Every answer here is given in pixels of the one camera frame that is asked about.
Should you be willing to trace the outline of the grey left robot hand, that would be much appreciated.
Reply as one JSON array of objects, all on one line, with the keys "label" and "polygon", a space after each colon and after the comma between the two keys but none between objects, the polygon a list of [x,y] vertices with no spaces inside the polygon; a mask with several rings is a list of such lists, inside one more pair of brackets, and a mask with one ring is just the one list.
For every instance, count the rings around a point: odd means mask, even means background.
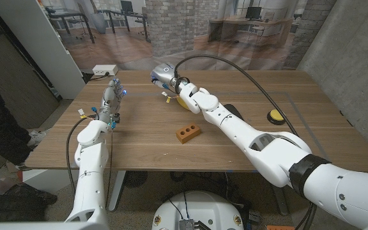
[{"label": "grey left robot hand", "polygon": [[103,92],[97,119],[105,123],[119,123],[120,104],[126,94],[119,79],[111,80]]}]

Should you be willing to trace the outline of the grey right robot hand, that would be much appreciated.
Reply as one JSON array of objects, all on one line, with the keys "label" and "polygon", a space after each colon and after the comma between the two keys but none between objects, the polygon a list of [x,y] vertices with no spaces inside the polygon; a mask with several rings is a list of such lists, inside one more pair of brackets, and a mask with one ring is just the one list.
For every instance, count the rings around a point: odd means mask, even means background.
[{"label": "grey right robot hand", "polygon": [[176,67],[170,63],[163,63],[156,66],[150,73],[151,82],[160,88],[175,88],[177,77],[175,76]]}]

